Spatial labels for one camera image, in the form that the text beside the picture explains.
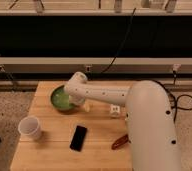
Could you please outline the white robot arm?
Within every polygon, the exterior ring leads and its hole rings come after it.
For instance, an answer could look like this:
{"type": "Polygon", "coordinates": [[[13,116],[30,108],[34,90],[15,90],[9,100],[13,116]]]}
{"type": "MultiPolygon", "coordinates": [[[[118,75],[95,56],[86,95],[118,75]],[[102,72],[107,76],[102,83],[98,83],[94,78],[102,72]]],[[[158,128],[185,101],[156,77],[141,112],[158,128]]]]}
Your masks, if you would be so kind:
{"type": "Polygon", "coordinates": [[[92,99],[126,109],[132,171],[182,171],[170,100],[161,84],[143,80],[131,86],[93,85],[76,72],[64,91],[75,105],[92,99]]]}

